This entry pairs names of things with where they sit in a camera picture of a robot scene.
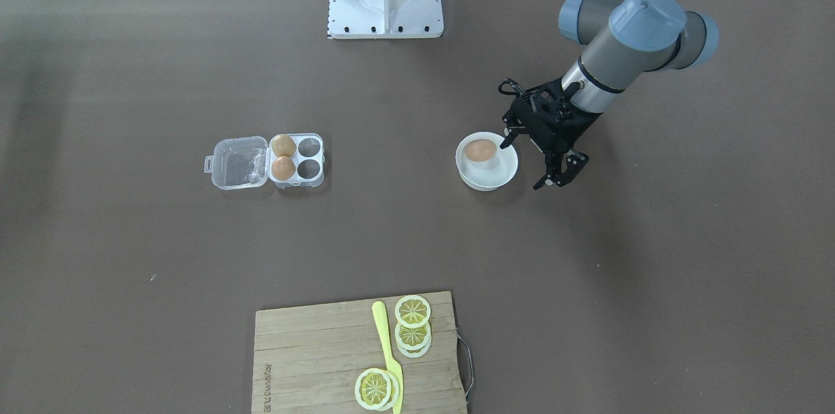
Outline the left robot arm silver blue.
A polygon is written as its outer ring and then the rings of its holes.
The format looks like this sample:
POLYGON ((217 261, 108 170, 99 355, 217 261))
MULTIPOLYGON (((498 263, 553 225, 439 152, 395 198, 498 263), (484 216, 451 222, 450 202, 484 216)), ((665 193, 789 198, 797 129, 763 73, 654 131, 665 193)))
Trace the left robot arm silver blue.
POLYGON ((720 40, 712 18, 677 0, 566 0, 558 28, 583 47, 561 78, 528 89, 507 78, 498 87, 512 96, 501 149, 527 135, 545 158, 535 189, 576 178, 588 162, 576 141, 639 75, 696 67, 720 40))

